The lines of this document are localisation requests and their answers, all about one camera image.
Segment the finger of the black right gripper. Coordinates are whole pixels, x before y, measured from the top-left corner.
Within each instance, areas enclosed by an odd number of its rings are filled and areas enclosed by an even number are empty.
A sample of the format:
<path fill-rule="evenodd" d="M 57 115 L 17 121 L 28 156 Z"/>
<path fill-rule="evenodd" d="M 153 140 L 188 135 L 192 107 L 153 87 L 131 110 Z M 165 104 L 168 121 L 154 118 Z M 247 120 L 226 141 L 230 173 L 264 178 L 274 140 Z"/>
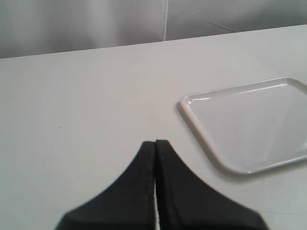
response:
<path fill-rule="evenodd" d="M 162 230 L 267 230 L 262 216 L 202 181 L 170 142 L 155 142 L 155 182 Z"/>

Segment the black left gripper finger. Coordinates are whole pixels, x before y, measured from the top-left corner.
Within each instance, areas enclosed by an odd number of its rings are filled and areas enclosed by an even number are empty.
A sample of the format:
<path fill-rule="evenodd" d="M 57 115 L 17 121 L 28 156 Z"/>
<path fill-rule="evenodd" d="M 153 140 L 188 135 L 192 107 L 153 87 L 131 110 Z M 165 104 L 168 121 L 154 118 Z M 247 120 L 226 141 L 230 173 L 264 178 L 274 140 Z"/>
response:
<path fill-rule="evenodd" d="M 105 191 L 67 212 L 58 230 L 154 230 L 155 143 L 145 141 Z"/>

